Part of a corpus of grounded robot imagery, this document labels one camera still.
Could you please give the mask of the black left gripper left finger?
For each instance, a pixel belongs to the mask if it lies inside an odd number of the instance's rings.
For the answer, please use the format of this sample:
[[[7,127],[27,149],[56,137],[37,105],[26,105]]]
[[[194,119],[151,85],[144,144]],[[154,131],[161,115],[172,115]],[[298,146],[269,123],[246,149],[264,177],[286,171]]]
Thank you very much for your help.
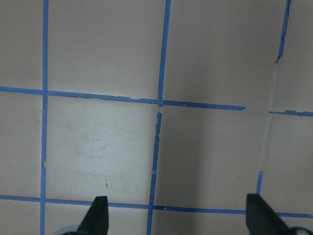
[[[78,235],[106,235],[109,230],[109,210],[106,196],[95,197],[82,220]]]

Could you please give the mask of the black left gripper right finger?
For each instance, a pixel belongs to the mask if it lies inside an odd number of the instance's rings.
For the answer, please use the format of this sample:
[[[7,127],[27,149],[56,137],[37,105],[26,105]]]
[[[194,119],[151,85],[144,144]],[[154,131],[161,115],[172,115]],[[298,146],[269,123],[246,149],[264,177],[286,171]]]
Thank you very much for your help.
[[[246,226],[252,235],[281,235],[286,223],[259,194],[246,195]]]

